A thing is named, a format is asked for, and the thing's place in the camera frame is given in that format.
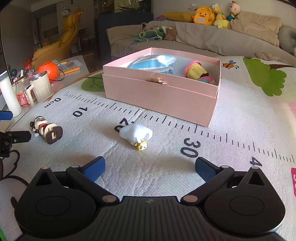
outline white thermos bottle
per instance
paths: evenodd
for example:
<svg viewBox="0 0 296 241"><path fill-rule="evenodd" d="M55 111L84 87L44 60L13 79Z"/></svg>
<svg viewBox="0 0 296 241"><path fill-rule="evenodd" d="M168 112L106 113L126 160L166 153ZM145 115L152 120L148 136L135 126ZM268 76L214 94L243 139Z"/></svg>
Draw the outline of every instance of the white thermos bottle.
<svg viewBox="0 0 296 241"><path fill-rule="evenodd" d="M13 91L7 70L0 74L0 89L9 110L13 114L13 117L18 116L22 112L22 108L20 107L15 92Z"/></svg>

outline white mug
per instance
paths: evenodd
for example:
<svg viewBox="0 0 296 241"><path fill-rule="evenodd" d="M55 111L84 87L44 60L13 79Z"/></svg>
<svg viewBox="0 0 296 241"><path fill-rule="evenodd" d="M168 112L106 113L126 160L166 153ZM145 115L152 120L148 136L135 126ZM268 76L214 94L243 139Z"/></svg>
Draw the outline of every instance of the white mug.
<svg viewBox="0 0 296 241"><path fill-rule="evenodd" d="M33 75L29 79L29 83L30 85L26 88L26 94L32 107L34 107L35 104L31 95L31 90L33 90L39 103L44 101L52 94L52 89L50 87L46 71Z"/></svg>

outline yellow duck backpack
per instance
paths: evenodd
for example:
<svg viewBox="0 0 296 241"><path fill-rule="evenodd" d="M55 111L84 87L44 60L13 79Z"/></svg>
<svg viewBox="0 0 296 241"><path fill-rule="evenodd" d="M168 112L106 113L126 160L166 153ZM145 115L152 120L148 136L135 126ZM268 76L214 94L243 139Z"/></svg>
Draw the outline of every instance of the yellow duck backpack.
<svg viewBox="0 0 296 241"><path fill-rule="evenodd" d="M200 7L192 16L194 23L214 25L215 15L210 7Z"/></svg>

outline white mat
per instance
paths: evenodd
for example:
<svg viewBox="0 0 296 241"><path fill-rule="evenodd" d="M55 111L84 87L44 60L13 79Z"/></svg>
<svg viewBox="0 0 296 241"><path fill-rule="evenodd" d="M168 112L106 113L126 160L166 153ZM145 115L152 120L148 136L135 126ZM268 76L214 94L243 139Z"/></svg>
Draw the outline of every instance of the white mat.
<svg viewBox="0 0 296 241"><path fill-rule="evenodd" d="M20 152L20 160L11 175L30 182L42 166L62 171L103 156L106 171L97 183L120 199L123 196L177 196L180 199L204 183L195 172L197 156L217 166L229 165L236 171L247 171L253 165L250 162L257 163L256 159L286 207L286 217L278 234L286 240L296 240L296 197L291 177L291 168L296 167L293 155L296 121L289 104L296 100L292 98L296 71L281 68L287 74L283 94L268 97L251 81L242 57L223 59L223 63L234 60L239 68L222 68L220 97L209 128L107 99L104 92L83 91L84 80L81 80L60 90L48 107L38 104L12 128L13 131L30 130L29 123L41 115L62 126L64 136L52 145L42 137L15 144L13 149ZM198 104L202 103L188 103L192 109ZM82 115L74 116L75 111ZM145 151L137 151L115 131L123 118L153 130ZM198 145L199 142L200 147L189 150L192 146L184 144L186 138L190 138L188 143ZM12 156L3 161L5 173L13 168L16 157ZM8 241L21 235L10 200L11 197L18 200L24 189L25 185L13 178L0 181L0 227Z"/></svg>

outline screw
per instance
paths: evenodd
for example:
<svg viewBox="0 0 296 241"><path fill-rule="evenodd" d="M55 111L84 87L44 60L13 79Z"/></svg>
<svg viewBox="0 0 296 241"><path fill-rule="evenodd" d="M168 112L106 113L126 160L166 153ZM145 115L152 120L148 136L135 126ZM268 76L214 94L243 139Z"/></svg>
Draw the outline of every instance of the screw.
<svg viewBox="0 0 296 241"><path fill-rule="evenodd" d="M104 202L111 203L111 202L115 202L117 200L117 198L114 195L105 195L102 197L102 200Z"/></svg>
<svg viewBox="0 0 296 241"><path fill-rule="evenodd" d="M186 195L183 197L184 201L186 202L196 202L198 200L197 196L195 195Z"/></svg>

